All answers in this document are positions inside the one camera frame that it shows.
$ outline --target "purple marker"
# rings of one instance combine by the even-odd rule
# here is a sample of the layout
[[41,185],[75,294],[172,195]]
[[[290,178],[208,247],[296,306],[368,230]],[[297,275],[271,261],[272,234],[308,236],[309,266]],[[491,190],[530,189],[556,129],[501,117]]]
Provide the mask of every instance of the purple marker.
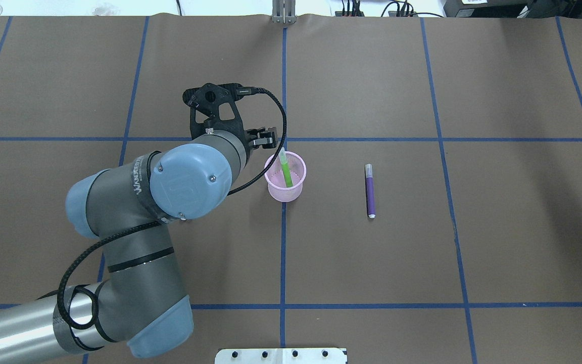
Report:
[[374,179],[372,179],[372,164],[365,164],[365,195],[367,196],[367,217],[374,219]]

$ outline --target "table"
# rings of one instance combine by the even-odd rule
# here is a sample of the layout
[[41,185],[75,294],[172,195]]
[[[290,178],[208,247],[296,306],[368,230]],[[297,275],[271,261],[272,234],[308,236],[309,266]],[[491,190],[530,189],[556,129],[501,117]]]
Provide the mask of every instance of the table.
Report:
[[[196,331],[152,362],[277,346],[582,362],[572,19],[0,18],[0,309],[55,289],[92,243],[64,213],[74,182],[189,141],[180,95],[208,81],[281,97],[307,179],[294,202],[261,180],[171,227]],[[280,126],[267,97],[238,106],[246,127]],[[105,276],[94,254],[71,282]],[[121,344],[84,361],[143,362]]]

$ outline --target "metal bracket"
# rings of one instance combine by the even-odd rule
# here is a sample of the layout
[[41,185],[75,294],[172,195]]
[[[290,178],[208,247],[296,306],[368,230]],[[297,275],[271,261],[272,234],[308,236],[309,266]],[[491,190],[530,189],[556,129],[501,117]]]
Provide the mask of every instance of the metal bracket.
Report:
[[346,348],[222,349],[215,364],[347,364]]
[[293,24],[296,20],[296,0],[273,0],[273,23]]
[[249,139],[249,147],[251,149],[257,149],[262,147],[264,149],[274,149],[277,147],[277,138],[275,134],[277,133],[277,127],[269,127],[264,129],[263,127],[259,129],[248,129],[247,138]]

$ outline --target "pink plastic cup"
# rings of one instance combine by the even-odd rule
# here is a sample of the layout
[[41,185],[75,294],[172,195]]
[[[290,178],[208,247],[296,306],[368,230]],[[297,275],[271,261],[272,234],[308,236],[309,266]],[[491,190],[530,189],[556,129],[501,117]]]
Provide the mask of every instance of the pink plastic cup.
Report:
[[[264,166],[268,166],[272,158],[273,155],[268,157]],[[302,192],[302,182],[307,176],[305,161],[298,154],[287,152],[286,159],[289,162],[289,171],[291,172],[291,180],[293,180],[292,187],[286,187],[279,158],[275,159],[271,168],[264,174],[264,178],[268,182],[268,193],[280,202],[289,202],[298,198]]]

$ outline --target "robotic arm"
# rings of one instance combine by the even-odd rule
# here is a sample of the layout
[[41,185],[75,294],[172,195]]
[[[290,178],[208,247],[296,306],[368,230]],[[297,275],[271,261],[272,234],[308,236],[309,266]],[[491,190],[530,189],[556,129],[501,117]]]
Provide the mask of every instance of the robotic arm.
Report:
[[[244,130],[235,102],[268,90],[238,83],[188,89],[192,141],[152,152],[77,182],[67,195],[69,221],[84,237],[102,238],[69,267],[60,288],[34,302],[0,311],[0,362],[41,362],[85,354],[127,341],[136,357],[152,357],[192,333],[192,310],[169,237],[168,223],[196,219],[217,207],[244,169],[252,150],[277,147],[275,128]],[[221,120],[229,103],[235,117]],[[197,122],[200,111],[208,118]],[[67,287],[78,264],[103,247],[110,279]]]

